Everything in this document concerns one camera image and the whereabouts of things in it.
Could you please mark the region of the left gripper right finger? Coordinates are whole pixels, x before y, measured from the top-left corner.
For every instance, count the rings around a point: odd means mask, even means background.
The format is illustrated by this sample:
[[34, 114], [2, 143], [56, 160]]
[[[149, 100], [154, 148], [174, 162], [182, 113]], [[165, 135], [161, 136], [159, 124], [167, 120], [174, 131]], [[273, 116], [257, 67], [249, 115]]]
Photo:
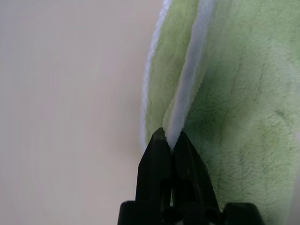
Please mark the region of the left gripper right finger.
[[200, 211], [219, 211], [207, 167], [188, 136], [181, 132], [173, 151], [176, 182], [173, 203], [195, 204]]

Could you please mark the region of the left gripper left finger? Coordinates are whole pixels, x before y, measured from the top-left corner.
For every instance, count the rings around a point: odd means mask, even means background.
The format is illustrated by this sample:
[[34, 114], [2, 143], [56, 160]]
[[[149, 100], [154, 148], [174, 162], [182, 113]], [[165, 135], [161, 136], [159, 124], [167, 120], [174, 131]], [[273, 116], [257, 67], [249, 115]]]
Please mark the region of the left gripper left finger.
[[151, 203], [171, 201], [171, 153], [163, 128], [156, 130], [138, 166], [135, 199]]

